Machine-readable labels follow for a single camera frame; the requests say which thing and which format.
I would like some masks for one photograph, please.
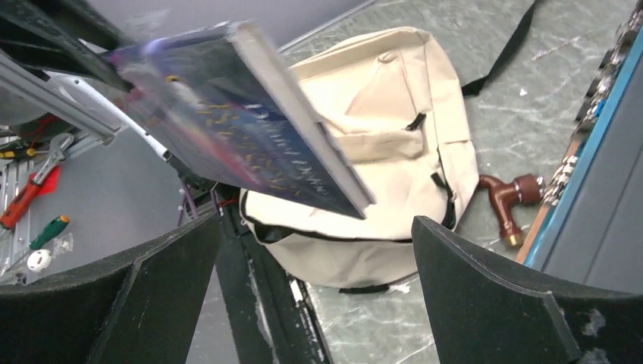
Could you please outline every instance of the canvas tote bag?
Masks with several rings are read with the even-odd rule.
[[[295,64],[303,92],[376,203],[359,220],[242,190],[240,214],[257,241],[295,277],[347,291],[381,289],[416,272],[413,217],[454,229],[478,184],[463,95],[479,93],[509,61],[503,54],[519,48],[533,7],[489,75],[462,88],[435,38],[412,27],[356,36]]]

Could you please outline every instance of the copper pipe elbow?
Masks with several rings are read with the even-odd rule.
[[[489,202],[500,225],[500,238],[511,247],[521,246],[522,230],[513,220],[511,208],[518,203],[539,203],[544,195],[544,178],[525,174],[505,184],[496,177],[481,174],[478,187],[489,193]]]

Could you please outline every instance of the bag strap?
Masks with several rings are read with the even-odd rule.
[[[534,13],[536,7],[542,3],[543,0],[534,0],[532,6],[527,9],[527,12],[522,16],[516,30],[513,31],[513,34],[507,41],[507,44],[504,46],[502,52],[491,66],[491,69],[486,76],[480,77],[477,80],[473,80],[466,85],[462,86],[463,96],[477,96],[480,94],[482,89],[485,88],[485,85],[488,81],[494,80],[504,71],[504,68],[511,63],[513,57],[518,54],[520,47],[525,43],[527,39],[527,34],[529,34],[529,28],[532,25],[532,20],[534,18]]]

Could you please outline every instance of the brass fitting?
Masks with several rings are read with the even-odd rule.
[[[544,195],[544,178],[525,174],[505,184],[496,177],[481,174],[478,187],[489,193],[489,202],[500,225],[500,238],[511,247],[521,246],[522,231],[513,220],[511,208],[518,203],[539,203]]]

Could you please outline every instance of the book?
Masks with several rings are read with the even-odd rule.
[[[201,177],[354,218],[372,194],[251,21],[108,55],[129,115]]]

